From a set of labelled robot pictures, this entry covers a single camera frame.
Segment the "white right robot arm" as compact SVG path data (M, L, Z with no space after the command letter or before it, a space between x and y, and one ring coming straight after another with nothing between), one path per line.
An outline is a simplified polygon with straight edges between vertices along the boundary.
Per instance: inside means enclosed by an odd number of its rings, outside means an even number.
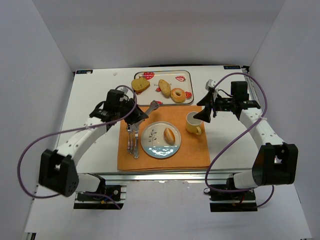
M290 185L295 181L298 148L279 137L267 122L261 106L249 99L246 81L231 82L231 96L221 97L218 84L210 79L205 86L207 95L197 105L203 110L194 119L210 123L217 112L231 112L246 127L254 140L258 154L250 170L232 174L220 193L240 193L260 186Z

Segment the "silver serving tongs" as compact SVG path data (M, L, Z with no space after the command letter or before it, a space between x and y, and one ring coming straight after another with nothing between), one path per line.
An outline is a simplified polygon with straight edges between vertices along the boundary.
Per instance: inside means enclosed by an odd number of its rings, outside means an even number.
M146 115L147 115L147 118L149 117L149 115L154 111L154 110L157 110L158 108L160 107L160 104L153 100L151 103L150 103L150 106L149 108L144 112ZM133 132L138 132L139 131L139 126L140 124L144 121L145 119L142 119L140 121L138 121L137 123L134 123L130 126L130 131Z

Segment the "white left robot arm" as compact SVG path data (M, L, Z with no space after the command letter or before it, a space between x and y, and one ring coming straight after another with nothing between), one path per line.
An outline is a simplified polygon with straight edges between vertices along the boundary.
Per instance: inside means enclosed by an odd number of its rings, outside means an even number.
M151 112L151 108L142 111L136 101L123 91L110 90L106 100L98 103L89 114L83 130L78 130L56 149L47 149L42 153L39 184L65 197L75 192L102 196L105 193L105 180L91 173L79 174L76 169L78 162L116 122L124 120L130 126L138 126Z

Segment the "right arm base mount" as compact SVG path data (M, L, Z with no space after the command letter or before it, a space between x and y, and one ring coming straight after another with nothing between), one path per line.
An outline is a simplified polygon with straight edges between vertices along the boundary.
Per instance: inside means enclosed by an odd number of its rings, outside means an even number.
M253 190L245 192L218 192L206 187L203 194L209 196L212 213L257 212L256 195Z

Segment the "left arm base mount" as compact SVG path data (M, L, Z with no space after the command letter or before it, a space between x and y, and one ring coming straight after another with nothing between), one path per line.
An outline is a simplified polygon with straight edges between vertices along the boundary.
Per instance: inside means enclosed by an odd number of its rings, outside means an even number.
M126 185L106 185L105 196L77 193L73 208L75 210L120 210L122 209L127 193Z

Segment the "sesame bread roll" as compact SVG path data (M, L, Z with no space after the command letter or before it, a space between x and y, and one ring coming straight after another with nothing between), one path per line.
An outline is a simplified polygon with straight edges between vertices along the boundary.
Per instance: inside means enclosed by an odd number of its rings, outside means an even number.
M165 128L163 131L164 140L169 144L173 145L176 141L175 135L170 128Z

